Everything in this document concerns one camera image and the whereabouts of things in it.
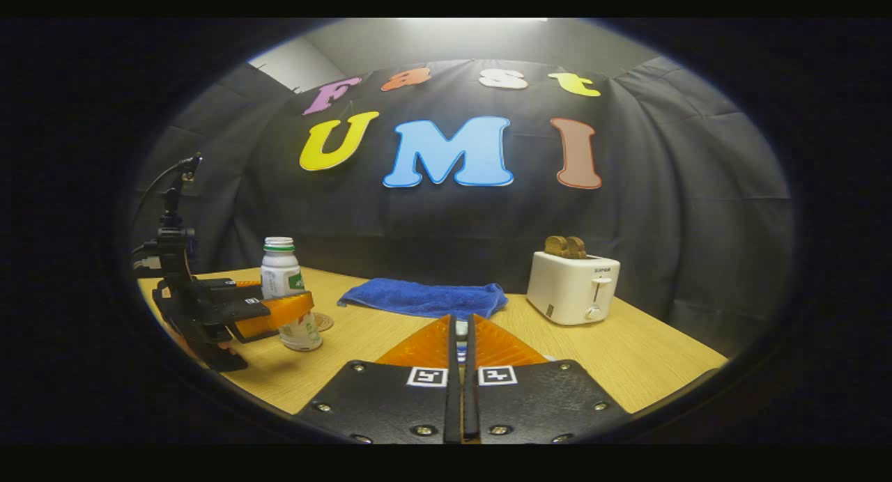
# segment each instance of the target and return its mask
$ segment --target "black curtain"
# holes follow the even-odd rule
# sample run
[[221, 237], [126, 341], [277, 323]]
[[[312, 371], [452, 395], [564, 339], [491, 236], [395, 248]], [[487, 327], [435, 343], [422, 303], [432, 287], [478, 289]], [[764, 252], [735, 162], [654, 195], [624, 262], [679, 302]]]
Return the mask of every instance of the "black curtain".
[[[432, 79], [382, 92], [417, 67]], [[529, 86], [488, 88], [481, 70], [518, 70]], [[574, 72], [600, 97], [571, 94], [548, 78]], [[293, 94], [245, 65], [194, 101], [144, 166], [138, 191], [176, 160], [205, 161], [181, 212], [201, 240], [197, 272], [259, 266], [266, 235], [294, 237], [303, 265], [359, 277], [428, 284], [498, 282], [524, 293], [532, 253], [548, 235], [577, 235], [590, 254], [622, 264], [616, 295], [726, 356], [774, 316], [790, 273], [792, 212], [780, 165], [758, 129], [691, 72], [659, 58], [614, 79], [542, 63], [414, 63], [362, 75], [331, 107], [302, 115], [318, 89]], [[309, 129], [379, 111], [357, 152], [324, 171], [298, 164]], [[513, 183], [453, 180], [389, 189], [399, 145], [394, 128], [430, 120], [447, 139], [477, 116], [510, 120], [503, 156]], [[558, 182], [564, 150], [549, 121], [592, 126], [603, 184]], [[159, 199], [144, 209], [134, 244], [153, 234]]]

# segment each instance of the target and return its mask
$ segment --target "blue towel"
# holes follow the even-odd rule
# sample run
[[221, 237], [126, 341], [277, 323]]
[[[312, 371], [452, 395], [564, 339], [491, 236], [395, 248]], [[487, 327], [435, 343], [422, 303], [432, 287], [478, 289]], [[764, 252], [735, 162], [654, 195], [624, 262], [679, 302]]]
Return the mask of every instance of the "blue towel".
[[452, 314], [456, 319], [468, 320], [473, 313], [490, 318], [507, 304], [507, 298], [499, 284], [426, 286], [402, 280], [370, 279], [348, 290], [337, 303], [346, 306], [347, 302], [418, 317], [439, 318]]

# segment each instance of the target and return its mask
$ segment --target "purple letter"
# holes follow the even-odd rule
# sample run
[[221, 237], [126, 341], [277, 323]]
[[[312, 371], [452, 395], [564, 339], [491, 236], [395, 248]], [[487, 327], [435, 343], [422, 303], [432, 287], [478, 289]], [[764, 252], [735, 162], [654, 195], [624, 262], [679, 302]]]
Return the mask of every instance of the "purple letter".
[[306, 111], [303, 112], [304, 115], [310, 113], [316, 113], [317, 111], [322, 111], [324, 109], [328, 109], [330, 107], [330, 103], [328, 101], [337, 101], [347, 92], [347, 86], [356, 85], [361, 82], [362, 79], [350, 78], [344, 79], [341, 81], [336, 81], [335, 83], [329, 83], [328, 85], [321, 86], [319, 88], [319, 95], [316, 96], [316, 100], [313, 101], [313, 104], [307, 108]]

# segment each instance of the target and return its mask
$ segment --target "orange letter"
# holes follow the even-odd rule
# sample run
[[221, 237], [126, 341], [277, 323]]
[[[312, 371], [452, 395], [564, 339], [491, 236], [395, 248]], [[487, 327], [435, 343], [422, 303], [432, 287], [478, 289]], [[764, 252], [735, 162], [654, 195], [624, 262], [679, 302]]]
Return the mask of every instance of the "orange letter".
[[579, 189], [598, 189], [601, 178], [595, 173], [592, 158], [592, 136], [595, 130], [582, 121], [552, 118], [551, 124], [560, 130], [564, 144], [564, 170], [557, 173], [557, 180], [564, 186]]
[[391, 80], [381, 86], [382, 91], [392, 91], [395, 88], [401, 88], [405, 85], [418, 85], [431, 78], [431, 70], [427, 68], [417, 68], [401, 72], [399, 75], [391, 76]]

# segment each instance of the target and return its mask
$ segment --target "foam letter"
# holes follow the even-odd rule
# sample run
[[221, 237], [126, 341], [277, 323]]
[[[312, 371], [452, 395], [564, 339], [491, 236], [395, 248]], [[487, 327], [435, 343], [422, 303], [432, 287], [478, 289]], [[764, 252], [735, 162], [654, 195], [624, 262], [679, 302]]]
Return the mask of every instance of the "foam letter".
[[378, 111], [366, 111], [366, 113], [354, 114], [347, 119], [350, 129], [341, 143], [341, 148], [331, 153], [322, 153], [328, 134], [337, 127], [341, 121], [323, 121], [309, 130], [309, 139], [300, 152], [300, 167], [306, 171], [322, 171], [330, 169], [338, 164], [343, 164], [359, 148], [362, 136], [366, 133], [369, 121], [379, 115]]
[[407, 70], [407, 72], [401, 72], [399, 75], [391, 76], [391, 79], [388, 83], [385, 83], [381, 86], [382, 91], [392, 91], [395, 88], [401, 88], [401, 86], [405, 85], [418, 85], [418, 83], [422, 83], [431, 78], [431, 70], [427, 68], [418, 68], [414, 70]]
[[480, 76], [483, 85], [494, 88], [526, 88], [529, 85], [518, 70], [482, 70]]
[[564, 144], [564, 170], [557, 173], [557, 180], [564, 186], [580, 189], [598, 189], [601, 178], [595, 173], [592, 158], [592, 136], [595, 130], [582, 121], [552, 118], [551, 124], [560, 131]]
[[596, 98], [598, 95], [601, 95], [601, 93], [595, 89], [586, 88], [585, 85], [583, 85], [583, 83], [592, 85], [592, 80], [588, 78], [580, 78], [571, 72], [554, 72], [551, 73], [548, 78], [557, 78], [557, 82], [560, 83], [561, 88], [571, 94], [586, 95], [589, 98]]
[[401, 135], [393, 162], [393, 171], [383, 179], [386, 187], [412, 187], [421, 182], [415, 171], [415, 158], [421, 160], [427, 176], [434, 184], [446, 180], [449, 171], [465, 156], [465, 166], [455, 174], [463, 186], [507, 186], [514, 174], [505, 169], [502, 158], [502, 131], [509, 126], [507, 118], [478, 116], [446, 140], [433, 121], [408, 121], [396, 127]]
[[362, 79], [357, 77], [343, 79], [341, 81], [336, 81], [335, 83], [329, 83], [328, 85], [322, 85], [319, 88], [319, 95], [316, 95], [316, 100], [313, 101], [313, 104], [311, 104], [303, 114], [318, 113], [318, 111], [328, 109], [331, 105], [329, 101], [337, 101], [341, 98], [341, 95], [344, 95], [344, 93], [347, 92], [348, 86], [356, 85], [361, 81]]

